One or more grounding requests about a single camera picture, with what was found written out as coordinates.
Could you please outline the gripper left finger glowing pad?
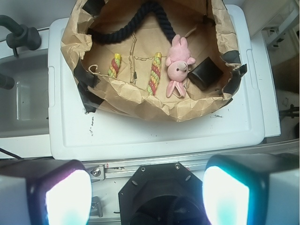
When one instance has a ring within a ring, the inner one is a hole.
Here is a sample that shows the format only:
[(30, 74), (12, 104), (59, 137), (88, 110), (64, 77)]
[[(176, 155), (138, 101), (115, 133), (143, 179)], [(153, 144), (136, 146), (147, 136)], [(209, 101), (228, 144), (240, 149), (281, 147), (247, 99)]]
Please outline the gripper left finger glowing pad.
[(78, 160), (2, 160), (2, 225), (85, 225), (92, 184)]

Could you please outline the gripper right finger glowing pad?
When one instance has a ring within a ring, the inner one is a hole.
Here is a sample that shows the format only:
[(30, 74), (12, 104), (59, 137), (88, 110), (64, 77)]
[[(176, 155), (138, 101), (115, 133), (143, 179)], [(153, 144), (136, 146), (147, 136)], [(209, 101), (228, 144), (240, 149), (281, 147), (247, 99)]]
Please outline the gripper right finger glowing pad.
[(296, 154), (214, 155), (202, 195), (213, 225), (298, 225), (300, 157)]

